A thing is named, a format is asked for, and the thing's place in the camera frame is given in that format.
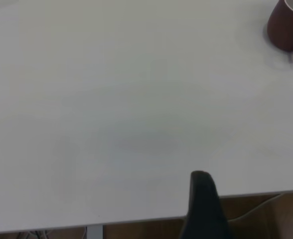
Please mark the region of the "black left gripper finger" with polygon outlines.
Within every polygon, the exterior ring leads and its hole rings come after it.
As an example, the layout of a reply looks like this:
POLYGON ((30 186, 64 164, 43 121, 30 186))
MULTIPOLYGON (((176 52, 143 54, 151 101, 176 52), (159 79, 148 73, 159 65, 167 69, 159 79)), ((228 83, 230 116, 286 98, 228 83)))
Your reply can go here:
POLYGON ((207 172, 191 173, 188 212, 179 237, 181 239, 233 237, 214 180, 207 172))

